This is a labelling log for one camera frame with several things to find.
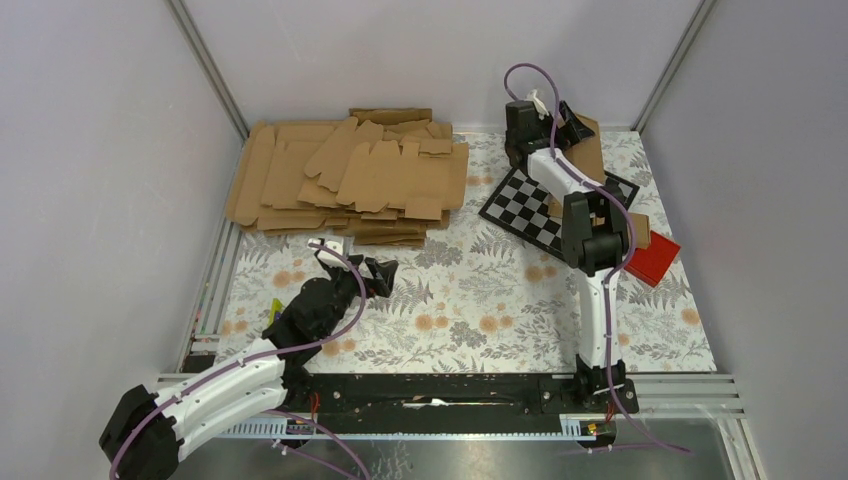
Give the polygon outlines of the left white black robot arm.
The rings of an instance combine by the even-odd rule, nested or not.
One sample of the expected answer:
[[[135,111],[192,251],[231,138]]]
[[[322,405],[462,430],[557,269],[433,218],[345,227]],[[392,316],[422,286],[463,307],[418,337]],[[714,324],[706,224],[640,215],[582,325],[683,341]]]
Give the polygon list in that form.
[[[198,447],[236,424],[281,406],[309,401],[305,363],[356,322],[341,323],[351,305],[391,296],[399,264],[347,256],[311,242],[325,276],[305,281],[261,336],[231,360],[178,384],[150,391],[139,384],[117,403],[98,444],[112,479],[167,479]]]

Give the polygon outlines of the brown cardboard box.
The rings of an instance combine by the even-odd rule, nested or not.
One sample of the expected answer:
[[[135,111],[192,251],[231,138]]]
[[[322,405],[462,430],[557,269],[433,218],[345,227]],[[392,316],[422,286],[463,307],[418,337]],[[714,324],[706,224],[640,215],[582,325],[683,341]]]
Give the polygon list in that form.
[[[577,114],[576,117],[594,132],[594,136],[566,150],[565,157],[587,177],[597,183],[604,184],[606,182],[606,174],[604,171],[600,127],[592,118],[581,114]]]

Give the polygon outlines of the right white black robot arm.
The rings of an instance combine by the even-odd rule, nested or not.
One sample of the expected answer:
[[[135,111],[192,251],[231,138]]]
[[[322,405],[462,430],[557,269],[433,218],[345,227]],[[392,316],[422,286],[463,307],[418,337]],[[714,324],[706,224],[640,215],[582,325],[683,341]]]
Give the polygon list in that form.
[[[540,113],[531,100],[507,103],[505,117],[511,165],[558,197],[563,207],[560,248],[576,272],[580,301],[574,401],[583,410],[613,416],[622,412],[627,395],[615,333],[615,296],[632,252],[620,190],[593,180],[566,157],[558,133],[567,122]]]

